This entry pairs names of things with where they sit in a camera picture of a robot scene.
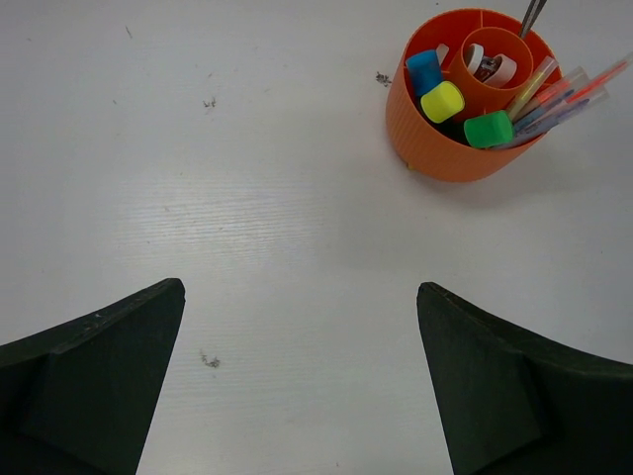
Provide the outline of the purple clear gel pen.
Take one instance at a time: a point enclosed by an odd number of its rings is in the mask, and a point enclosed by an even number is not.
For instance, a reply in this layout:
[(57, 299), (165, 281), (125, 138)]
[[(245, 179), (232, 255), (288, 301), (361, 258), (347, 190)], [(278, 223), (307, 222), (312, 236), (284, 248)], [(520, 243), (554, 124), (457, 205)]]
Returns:
[(514, 148), (532, 141), (534, 138), (547, 133), (550, 129), (551, 127), (547, 124), (532, 124), (530, 127), (519, 131), (510, 142), (492, 146), (491, 150)]

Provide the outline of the orange highlighter pen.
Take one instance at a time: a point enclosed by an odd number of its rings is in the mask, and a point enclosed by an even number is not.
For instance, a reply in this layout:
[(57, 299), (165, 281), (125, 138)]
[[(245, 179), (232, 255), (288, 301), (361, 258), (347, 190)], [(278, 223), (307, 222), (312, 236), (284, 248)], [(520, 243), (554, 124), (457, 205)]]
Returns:
[(544, 89), (537, 92), (532, 99), (519, 111), (514, 121), (521, 119), (532, 110), (543, 105), (554, 96), (562, 94), (577, 80), (588, 80), (587, 73), (582, 66), (578, 66), (568, 74), (564, 75), (561, 79), (553, 84), (545, 84)]

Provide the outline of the orange round compartment container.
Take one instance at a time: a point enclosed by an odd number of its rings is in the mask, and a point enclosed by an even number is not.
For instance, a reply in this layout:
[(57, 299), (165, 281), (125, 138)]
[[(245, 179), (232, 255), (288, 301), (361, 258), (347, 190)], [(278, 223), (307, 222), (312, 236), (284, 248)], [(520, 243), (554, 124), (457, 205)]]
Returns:
[[(419, 111), (419, 100), (411, 85), (406, 61), (441, 44), (449, 47), (441, 66), (443, 78), (454, 83), (465, 97), (465, 109), (446, 126), (460, 128), (466, 119), (505, 108), (524, 87), (535, 68), (547, 56), (555, 57), (550, 46), (535, 32), (518, 36), (520, 22), (494, 10), (465, 8), (441, 13), (412, 33), (392, 78), (386, 103), (387, 136), (397, 156), (414, 169), (446, 182), (472, 182), (486, 178), (541, 141), (539, 137), (514, 148), (477, 149), (447, 136)], [(503, 53), (517, 63), (507, 85), (492, 87), (476, 80), (464, 60), (466, 48), (479, 44), (494, 55)]]

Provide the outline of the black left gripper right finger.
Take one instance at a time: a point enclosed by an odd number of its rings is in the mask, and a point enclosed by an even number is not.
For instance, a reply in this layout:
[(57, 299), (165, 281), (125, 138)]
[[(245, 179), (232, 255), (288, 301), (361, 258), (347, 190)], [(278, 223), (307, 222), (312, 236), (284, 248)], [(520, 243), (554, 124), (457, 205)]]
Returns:
[(417, 315), (456, 474), (629, 474), (632, 367), (496, 317), (433, 282)]

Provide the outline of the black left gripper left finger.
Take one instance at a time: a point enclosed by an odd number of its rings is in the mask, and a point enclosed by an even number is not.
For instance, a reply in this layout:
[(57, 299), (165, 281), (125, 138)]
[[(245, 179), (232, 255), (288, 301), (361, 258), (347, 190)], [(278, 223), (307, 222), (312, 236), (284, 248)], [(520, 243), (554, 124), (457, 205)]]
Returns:
[(167, 278), (2, 345), (2, 473), (136, 473), (184, 307)]

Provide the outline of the blue clear gel pen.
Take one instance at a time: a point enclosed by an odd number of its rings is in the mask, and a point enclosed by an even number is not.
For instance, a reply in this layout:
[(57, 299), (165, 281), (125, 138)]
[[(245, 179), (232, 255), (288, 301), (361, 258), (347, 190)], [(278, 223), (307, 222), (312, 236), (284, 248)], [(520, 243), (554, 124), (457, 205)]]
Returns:
[(530, 127), (532, 124), (547, 124), (550, 127), (565, 122), (583, 109), (599, 103), (609, 97), (608, 91), (604, 87), (600, 87), (593, 92), (585, 94), (579, 99), (571, 102), (561, 100), (557, 105), (544, 112), (539, 117), (532, 113), (521, 119), (515, 127), (515, 135), (522, 129)]

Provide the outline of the green capped black highlighter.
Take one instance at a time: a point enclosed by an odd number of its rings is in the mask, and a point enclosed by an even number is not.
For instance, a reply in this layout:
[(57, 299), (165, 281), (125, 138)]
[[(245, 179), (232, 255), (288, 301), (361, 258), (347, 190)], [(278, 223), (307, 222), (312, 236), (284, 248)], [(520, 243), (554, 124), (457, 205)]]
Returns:
[(509, 143), (513, 124), (505, 110), (468, 119), (463, 125), (467, 143), (473, 148), (489, 148)]

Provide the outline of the white eraser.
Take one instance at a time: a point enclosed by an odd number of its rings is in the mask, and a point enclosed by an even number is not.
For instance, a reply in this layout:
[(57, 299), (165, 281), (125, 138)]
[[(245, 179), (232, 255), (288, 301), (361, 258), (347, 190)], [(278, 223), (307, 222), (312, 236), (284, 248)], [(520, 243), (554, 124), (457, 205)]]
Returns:
[(450, 48), (446, 44), (439, 44), (437, 46), (437, 48), (435, 49), (435, 52), (436, 52), (436, 55), (437, 55), (437, 59), (438, 59), (438, 63), (439, 63), (440, 66), (443, 65), (444, 60), (447, 57), (449, 51), (450, 51)]

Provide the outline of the yellow clear gel pen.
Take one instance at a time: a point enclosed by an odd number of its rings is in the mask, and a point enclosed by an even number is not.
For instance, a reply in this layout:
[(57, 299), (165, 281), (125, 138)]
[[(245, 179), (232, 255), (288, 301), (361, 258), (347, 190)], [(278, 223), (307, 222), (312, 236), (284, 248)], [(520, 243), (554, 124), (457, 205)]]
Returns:
[(534, 97), (538, 89), (543, 85), (545, 80), (552, 74), (552, 72), (558, 67), (558, 61), (551, 57), (546, 56), (537, 68), (533, 71), (531, 76), (526, 81), (523, 88), (514, 96), (512, 101), (505, 109), (508, 118), (514, 122), (520, 111), (527, 105), (527, 103)]

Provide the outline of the yellow capped black highlighter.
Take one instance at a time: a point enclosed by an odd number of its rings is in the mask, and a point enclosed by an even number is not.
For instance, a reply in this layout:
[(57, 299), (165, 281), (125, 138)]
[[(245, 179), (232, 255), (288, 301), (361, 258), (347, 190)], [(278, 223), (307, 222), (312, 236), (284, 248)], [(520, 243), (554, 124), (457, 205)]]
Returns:
[(442, 81), (420, 98), (424, 116), (434, 124), (441, 124), (465, 108), (460, 89), (450, 81)]

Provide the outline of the pink white mini stapler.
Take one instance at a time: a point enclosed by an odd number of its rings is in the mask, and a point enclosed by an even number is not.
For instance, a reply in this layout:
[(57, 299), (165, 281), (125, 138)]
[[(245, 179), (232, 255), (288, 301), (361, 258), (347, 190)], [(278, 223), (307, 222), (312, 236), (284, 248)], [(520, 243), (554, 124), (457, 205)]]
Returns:
[(484, 47), (470, 44), (464, 52), (467, 71), (478, 81), (494, 88), (502, 88), (515, 76), (516, 62), (504, 55), (488, 56)]

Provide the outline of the blue capped black highlighter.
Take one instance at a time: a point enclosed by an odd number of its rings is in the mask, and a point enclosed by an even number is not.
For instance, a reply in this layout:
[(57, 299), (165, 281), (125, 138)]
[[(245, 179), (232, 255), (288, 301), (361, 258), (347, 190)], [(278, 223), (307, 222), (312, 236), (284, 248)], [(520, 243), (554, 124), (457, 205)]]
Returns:
[(443, 81), (435, 49), (428, 49), (406, 59), (405, 66), (415, 97), (421, 97)]

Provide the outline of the black handled scissors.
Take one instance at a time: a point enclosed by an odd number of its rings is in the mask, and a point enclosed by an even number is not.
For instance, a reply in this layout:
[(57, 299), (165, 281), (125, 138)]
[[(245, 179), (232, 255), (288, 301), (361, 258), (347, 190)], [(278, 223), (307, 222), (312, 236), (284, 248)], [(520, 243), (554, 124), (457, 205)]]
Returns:
[(547, 0), (531, 0), (526, 12), (524, 14), (521, 26), (518, 32), (518, 36), (521, 39), (525, 39), (530, 33), (534, 23), (538, 19), (541, 11), (546, 5)]

